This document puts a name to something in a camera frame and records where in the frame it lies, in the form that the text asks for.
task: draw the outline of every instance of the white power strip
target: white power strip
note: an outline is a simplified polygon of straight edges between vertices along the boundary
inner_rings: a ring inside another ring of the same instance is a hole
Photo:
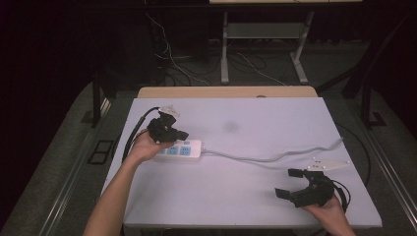
[[[199,140],[176,141],[174,146],[163,149],[154,159],[193,160],[200,159],[203,144]]]

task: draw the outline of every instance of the table surface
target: table surface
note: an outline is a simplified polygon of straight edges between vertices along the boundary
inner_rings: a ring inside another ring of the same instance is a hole
[[[228,89],[233,88],[212,88],[221,94]],[[151,90],[158,89],[144,88],[139,96]],[[162,90],[167,94],[169,89]],[[251,96],[259,92],[252,88],[237,90],[237,93],[242,90],[252,93],[249,97],[238,98],[172,98],[168,95],[169,98],[135,99],[104,188],[120,166],[131,130],[154,106],[174,105],[181,113],[175,128],[188,132],[189,139],[202,140],[207,149],[234,155],[268,158],[289,150],[328,147],[339,138],[326,105],[319,97],[255,98]],[[147,120],[156,116],[151,113]],[[289,177],[287,169],[306,168],[312,157],[351,161],[344,145],[331,151],[286,156],[269,164],[212,154],[203,154],[199,162],[147,161],[135,175],[124,223],[139,227],[317,227],[317,220],[309,213],[274,194],[274,188],[289,191],[306,188],[308,181]],[[353,164],[328,171],[326,175],[349,189],[352,202],[346,215],[353,227],[382,225]]]

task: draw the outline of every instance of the cable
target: cable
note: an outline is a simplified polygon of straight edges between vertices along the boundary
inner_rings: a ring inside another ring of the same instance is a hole
[[[367,173],[367,175],[366,175],[366,178],[365,178],[365,181],[364,181],[364,185],[365,186],[368,186],[368,183],[369,183],[369,179],[371,178],[371,170],[372,170],[372,165],[371,165],[371,157],[370,157],[370,155],[369,155],[369,153],[368,153],[368,150],[366,149],[366,147],[365,147],[365,144],[361,141],[361,139],[359,139],[359,137],[357,136],[357,135],[355,135],[355,133],[353,133],[351,130],[349,130],[348,128],[346,128],[346,127],[344,127],[344,126],[342,126],[342,125],[340,125],[339,123],[337,123],[337,122],[334,122],[334,124],[336,125],[336,126],[338,126],[338,127],[340,127],[340,128],[343,128],[345,131],[347,131],[349,134],[351,134],[358,142],[359,142],[359,144],[361,145],[361,147],[363,148],[363,150],[364,150],[364,152],[365,152],[365,155],[366,155],[366,158],[367,158],[367,161],[368,161],[368,173]]]
[[[152,111],[157,110],[157,109],[159,109],[159,107],[151,108],[149,111],[147,111],[147,113],[145,113],[144,116],[141,117],[141,119],[139,119],[138,124],[135,126],[135,129],[133,129],[128,141],[126,142],[125,151],[123,152],[122,162],[128,156],[129,150],[135,140],[136,133],[138,133],[138,130],[139,128],[141,128],[142,124],[144,123],[145,118],[147,118],[148,114],[150,114]]]
[[[335,149],[338,145],[340,145],[342,141],[343,141],[343,138],[340,138],[336,142],[334,142],[334,144],[332,144],[330,147],[313,147],[313,148],[304,149],[304,150],[291,150],[291,151],[278,154],[277,157],[269,158],[269,159],[258,159],[258,158],[252,158],[252,157],[234,156],[231,154],[227,154],[227,153],[223,153],[223,152],[219,152],[215,150],[208,150],[208,149],[203,150],[202,153],[211,153],[211,154],[221,155],[227,158],[241,160],[241,161],[273,162],[273,161],[282,159],[286,155],[304,154],[304,153],[312,152],[314,150],[332,150],[332,149]]]
[[[348,207],[348,206],[350,205],[350,201],[351,201],[351,199],[352,199],[352,196],[350,195],[349,190],[346,188],[346,186],[344,186],[344,185],[343,185],[343,184],[341,184],[340,182],[335,181],[335,180],[331,180],[331,181],[333,181],[333,183],[336,183],[336,184],[340,185],[340,186],[341,186],[344,190],[346,190],[347,196],[349,197],[349,200],[348,200],[348,201],[347,201],[347,203],[346,203],[346,207]]]
[[[237,54],[238,55],[240,55],[241,57],[243,57],[243,59],[245,59],[248,63],[249,63],[249,65],[251,65],[252,66],[252,68],[256,71],[256,72],[258,72],[258,74],[260,74],[261,76],[264,76],[264,77],[266,77],[266,78],[268,78],[268,79],[271,79],[271,80],[273,80],[273,81],[276,81],[276,82],[278,82],[278,83],[280,83],[280,84],[282,84],[283,86],[286,86],[286,84],[284,84],[283,82],[281,82],[281,81],[279,81],[279,80],[277,80],[277,79],[275,79],[275,78],[272,78],[272,77],[270,77],[270,76],[267,76],[267,75],[265,75],[264,73],[262,73],[262,72],[260,72],[244,55],[242,55],[242,54],[240,54],[239,52],[237,52]]]
[[[200,83],[203,83],[203,84],[205,84],[206,86],[210,86],[210,83],[208,83],[207,81],[204,81],[204,80],[199,80],[199,79],[197,79],[196,77],[193,77],[193,76],[190,76],[187,72],[185,72],[183,69],[181,69],[181,67],[179,67],[178,65],[177,65],[177,63],[175,62],[175,60],[174,60],[174,58],[172,57],[172,48],[171,48],[171,44],[169,44],[169,42],[168,42],[168,40],[167,40],[167,38],[166,38],[166,34],[165,34],[165,28],[162,26],[162,25],[160,25],[156,20],[154,20],[148,13],[146,13],[146,16],[153,22],[153,23],[155,23],[157,26],[159,26],[161,29],[162,29],[162,34],[163,34],[163,38],[164,38],[164,40],[165,40],[165,42],[166,42],[166,49],[165,49],[165,51],[163,52],[163,53],[166,53],[167,51],[168,51],[168,57],[169,57],[169,59],[171,59],[171,62],[172,62],[172,64],[176,67],[176,68],[178,68],[178,70],[180,70],[182,73],[184,73],[184,75],[186,75],[187,77],[189,77],[190,79],[193,79],[193,80],[195,80],[195,81],[197,81],[197,82],[200,82]]]
[[[174,75],[170,75],[168,73],[165,73],[165,75],[169,78],[171,78],[171,80],[174,82],[174,86],[175,86],[175,82],[178,82],[179,84],[181,84],[184,87],[190,87],[191,86],[191,81],[188,77],[186,77],[188,79],[188,84],[184,84],[182,83],[178,78],[176,78]]]
[[[195,78],[195,77],[193,77],[193,76],[190,76],[188,73],[186,73],[183,69],[181,69],[181,67],[179,67],[178,65],[177,65],[177,63],[175,63],[175,61],[174,61],[174,59],[172,58],[172,50],[171,50],[171,45],[170,44],[168,44],[168,52],[169,52],[169,58],[171,58],[171,61],[172,61],[172,64],[178,69],[178,70],[180,70],[182,73],[184,73],[184,75],[186,75],[187,77],[189,77],[189,78],[191,78],[191,79],[193,79],[193,80],[195,80],[195,81],[197,81],[197,82],[201,82],[201,83],[204,83],[206,86],[210,86],[210,84],[207,82],[207,81],[204,81],[204,80],[199,80],[199,79],[197,79],[197,78]]]

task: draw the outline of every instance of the metal stand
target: metal stand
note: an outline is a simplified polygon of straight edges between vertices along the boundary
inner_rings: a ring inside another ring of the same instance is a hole
[[[223,38],[222,38],[222,52],[221,52],[221,83],[223,85],[229,84],[229,73],[227,65],[227,38],[299,38],[298,47],[295,52],[290,53],[292,63],[297,72],[298,79],[301,84],[307,84],[308,80],[304,69],[300,62],[301,52],[307,40],[307,35],[310,30],[310,25],[314,17],[314,12],[309,12],[306,21],[302,24],[301,33],[298,30],[301,24],[281,24],[282,31],[276,30],[278,24],[273,28],[271,24],[229,24],[227,22],[227,12],[224,12],[223,19]]]
[[[223,41],[221,48],[221,83],[229,84],[229,69],[227,65],[227,12],[224,13],[223,20]]]
[[[309,14],[307,15],[306,22],[304,23],[304,26],[301,31],[300,41],[299,41],[297,50],[295,52],[290,53],[292,64],[294,65],[298,79],[300,80],[300,83],[303,85],[305,85],[309,81],[307,80],[306,73],[304,73],[304,69],[301,65],[300,56],[301,56],[301,51],[303,50],[304,44],[306,43],[307,35],[309,33],[310,25],[312,23],[313,17],[314,17],[314,12],[309,12]]]

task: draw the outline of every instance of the table leg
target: table leg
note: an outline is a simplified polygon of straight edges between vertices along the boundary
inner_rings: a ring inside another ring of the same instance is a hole
[[[301,35],[299,38],[300,41],[298,43],[298,47],[295,50],[295,52],[290,53],[291,60],[292,60],[292,63],[294,64],[294,68],[297,73],[298,79],[300,80],[300,83],[303,85],[306,84],[308,80],[300,62],[300,56],[301,56],[301,51],[303,50],[304,44],[306,43],[307,35],[309,33],[310,25],[313,20],[313,17],[314,17],[314,12],[309,12],[309,14],[307,15],[306,22],[304,23],[304,26],[301,30]]]
[[[227,65],[227,12],[224,13],[223,19],[223,41],[221,51],[221,83],[229,84],[229,70]]]

